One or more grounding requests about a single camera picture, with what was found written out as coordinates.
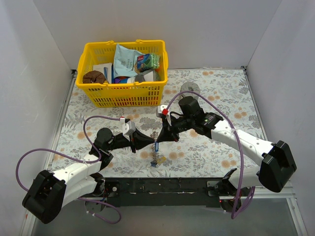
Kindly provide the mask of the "yellow key tag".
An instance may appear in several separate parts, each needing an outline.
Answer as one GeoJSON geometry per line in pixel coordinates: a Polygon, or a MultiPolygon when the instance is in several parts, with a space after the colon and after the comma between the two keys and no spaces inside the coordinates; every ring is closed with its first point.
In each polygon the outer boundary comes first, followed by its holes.
{"type": "Polygon", "coordinates": [[[158,160],[157,160],[157,163],[158,164],[161,164],[161,163],[163,163],[163,162],[165,162],[166,161],[166,157],[161,157],[161,158],[159,158],[158,160]]]}

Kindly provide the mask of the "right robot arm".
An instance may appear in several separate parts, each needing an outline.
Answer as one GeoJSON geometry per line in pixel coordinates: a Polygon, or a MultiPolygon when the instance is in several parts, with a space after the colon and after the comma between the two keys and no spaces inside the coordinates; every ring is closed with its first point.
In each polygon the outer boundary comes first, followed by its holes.
{"type": "Polygon", "coordinates": [[[297,170],[290,147],[284,141],[277,143],[262,140],[230,126],[227,120],[215,113],[206,113],[192,96],[179,101],[181,114],[172,116],[167,106],[157,108],[157,117],[162,119],[162,130],[157,142],[177,142],[179,133],[193,129],[199,135],[219,141],[256,163],[255,167],[233,169],[219,184],[227,195],[236,194],[241,187],[263,186],[279,193],[297,170]]]}

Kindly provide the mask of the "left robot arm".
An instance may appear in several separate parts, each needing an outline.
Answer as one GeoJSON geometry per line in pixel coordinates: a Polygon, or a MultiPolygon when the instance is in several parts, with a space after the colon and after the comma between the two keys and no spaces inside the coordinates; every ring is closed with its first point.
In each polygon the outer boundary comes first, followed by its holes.
{"type": "Polygon", "coordinates": [[[107,198],[113,188],[118,188],[116,184],[107,184],[100,174],[113,159],[111,151],[130,147],[132,152],[136,152],[154,142],[153,138],[138,129],[113,135],[109,128],[102,128],[81,163],[76,162],[54,172],[41,171],[33,180],[22,205],[47,224],[56,218],[63,206],[80,197],[107,198]]]}

